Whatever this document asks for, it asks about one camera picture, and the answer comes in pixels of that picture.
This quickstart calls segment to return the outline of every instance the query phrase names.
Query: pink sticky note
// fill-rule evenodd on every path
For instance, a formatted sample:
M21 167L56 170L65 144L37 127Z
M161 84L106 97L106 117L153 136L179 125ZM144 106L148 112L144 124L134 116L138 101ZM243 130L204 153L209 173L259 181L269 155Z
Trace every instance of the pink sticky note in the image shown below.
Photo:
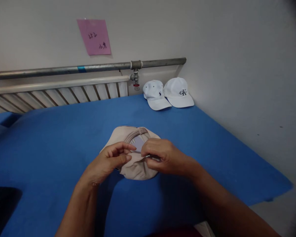
M111 54L105 20L77 19L88 55Z

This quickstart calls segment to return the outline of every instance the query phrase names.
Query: cap label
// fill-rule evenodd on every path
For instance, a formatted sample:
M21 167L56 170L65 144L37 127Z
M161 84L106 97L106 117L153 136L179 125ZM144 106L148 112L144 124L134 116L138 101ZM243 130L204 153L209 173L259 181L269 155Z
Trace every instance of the cap label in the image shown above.
M183 89L182 91L180 91L180 95L186 95L186 89Z

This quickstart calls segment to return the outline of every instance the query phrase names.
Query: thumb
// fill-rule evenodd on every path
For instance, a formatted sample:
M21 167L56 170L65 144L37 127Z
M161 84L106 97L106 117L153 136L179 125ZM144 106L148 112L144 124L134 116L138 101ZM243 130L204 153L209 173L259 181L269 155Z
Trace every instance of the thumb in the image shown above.
M161 162L153 160L151 158L146 158L146 163L148 168L159 171L161 168Z
M113 165L114 168L116 167L120 167L124 164L126 164L127 162L129 162L132 159L131 155L120 155L117 157L111 157L111 164Z

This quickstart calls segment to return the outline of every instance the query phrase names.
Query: left hand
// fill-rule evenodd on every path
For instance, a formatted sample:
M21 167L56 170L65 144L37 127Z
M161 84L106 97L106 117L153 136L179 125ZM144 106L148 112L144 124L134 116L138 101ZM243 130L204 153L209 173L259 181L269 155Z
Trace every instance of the left hand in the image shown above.
M116 167L131 160L131 155L128 155L131 150L136 150L136 147L125 142L117 142L105 147L88 165L80 180L93 186L101 184Z

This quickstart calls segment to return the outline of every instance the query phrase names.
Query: blue tape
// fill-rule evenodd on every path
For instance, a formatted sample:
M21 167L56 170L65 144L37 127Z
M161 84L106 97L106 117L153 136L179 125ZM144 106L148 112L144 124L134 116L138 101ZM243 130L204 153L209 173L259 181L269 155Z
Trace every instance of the blue tape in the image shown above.
M86 72L86 69L85 69L84 66L78 66L77 68L78 68L79 73L84 73L84 72Z

